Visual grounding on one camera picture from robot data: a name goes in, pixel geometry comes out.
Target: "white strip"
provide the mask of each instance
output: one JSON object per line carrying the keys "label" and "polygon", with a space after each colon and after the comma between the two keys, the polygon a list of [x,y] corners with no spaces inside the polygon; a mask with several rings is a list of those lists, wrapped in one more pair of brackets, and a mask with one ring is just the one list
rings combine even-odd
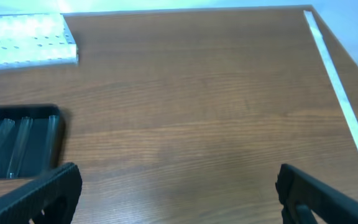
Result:
{"label": "white strip", "polygon": [[314,41],[316,42],[320,56],[323,59],[324,66],[326,67],[331,84],[334,87],[336,97],[338,98],[339,104],[341,105],[342,112],[345,116],[347,125],[351,130],[354,143],[358,150],[358,122],[357,118],[352,110],[352,106],[347,99],[345,89],[342,86],[341,80],[339,79],[338,73],[335,69],[334,63],[329,55],[326,44],[324,43],[323,35],[318,29],[317,23],[310,11],[304,11],[306,20],[308,21],[310,31],[313,35]]}

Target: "black container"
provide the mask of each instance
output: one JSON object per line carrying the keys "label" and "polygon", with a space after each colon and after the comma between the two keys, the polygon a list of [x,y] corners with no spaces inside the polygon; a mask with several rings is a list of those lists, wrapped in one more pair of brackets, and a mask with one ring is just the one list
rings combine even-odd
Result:
{"label": "black container", "polygon": [[[15,160],[12,155],[19,139],[22,118],[30,118],[31,125],[22,147],[24,153],[20,160],[20,171],[15,176],[9,176],[7,172]],[[33,177],[57,166],[65,134],[65,120],[56,105],[0,106],[0,127],[5,119],[10,119],[6,120],[10,123],[14,121],[14,127],[3,136],[3,143],[0,142],[0,179]]]}

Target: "white floor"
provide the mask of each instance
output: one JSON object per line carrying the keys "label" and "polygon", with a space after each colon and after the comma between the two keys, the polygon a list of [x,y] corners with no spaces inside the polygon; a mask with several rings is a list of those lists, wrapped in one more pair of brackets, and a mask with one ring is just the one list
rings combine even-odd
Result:
{"label": "white floor", "polygon": [[1,14],[106,12],[209,7],[256,7],[312,4],[358,64],[356,0],[0,0]]}

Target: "white perforated rack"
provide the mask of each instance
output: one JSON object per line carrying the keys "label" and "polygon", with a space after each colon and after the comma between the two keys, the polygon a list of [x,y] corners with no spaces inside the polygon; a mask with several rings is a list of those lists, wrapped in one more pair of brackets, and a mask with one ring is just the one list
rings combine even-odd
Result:
{"label": "white perforated rack", "polygon": [[0,70],[66,63],[78,54],[61,14],[0,16]]}

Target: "table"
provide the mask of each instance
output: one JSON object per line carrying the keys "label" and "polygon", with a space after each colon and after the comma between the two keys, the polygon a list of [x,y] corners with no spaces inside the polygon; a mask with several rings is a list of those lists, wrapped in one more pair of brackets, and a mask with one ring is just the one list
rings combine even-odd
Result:
{"label": "table", "polygon": [[[289,163],[358,200],[358,152],[303,10],[66,17],[78,67],[0,75],[0,105],[55,103],[74,223],[280,223]],[[358,118],[358,68],[315,14]],[[0,195],[28,180],[0,180]]]}

